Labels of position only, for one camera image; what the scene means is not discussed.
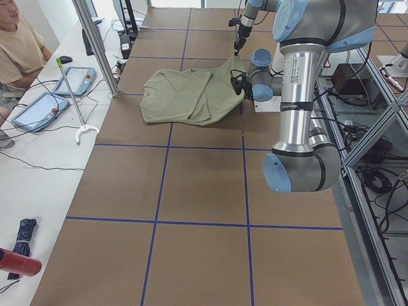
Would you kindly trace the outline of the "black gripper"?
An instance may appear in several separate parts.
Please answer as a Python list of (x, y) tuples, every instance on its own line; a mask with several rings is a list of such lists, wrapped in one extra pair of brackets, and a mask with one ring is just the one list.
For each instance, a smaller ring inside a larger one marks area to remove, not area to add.
[(238, 56), (241, 49), (244, 47), (247, 38), (250, 36), (252, 27), (247, 27), (244, 25), (239, 25), (238, 27), (238, 38), (234, 42), (234, 56)]

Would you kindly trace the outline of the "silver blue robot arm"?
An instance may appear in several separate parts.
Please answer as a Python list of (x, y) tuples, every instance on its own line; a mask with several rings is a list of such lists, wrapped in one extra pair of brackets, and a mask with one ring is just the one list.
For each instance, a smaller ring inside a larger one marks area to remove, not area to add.
[(314, 85), (328, 54), (368, 45), (376, 1), (247, 1), (239, 35), (246, 38), (260, 11), (275, 12), (273, 39), (284, 58), (277, 142), (263, 161), (268, 186), (278, 193), (331, 187), (340, 154), (312, 116)]
[(238, 38), (234, 42), (234, 56), (237, 56), (244, 47), (247, 38), (250, 36), (252, 28), (256, 23), (259, 11), (277, 12), (282, 1), (249, 0), (245, 3), (244, 13), (240, 18), (233, 18), (229, 21), (230, 27), (238, 25)]

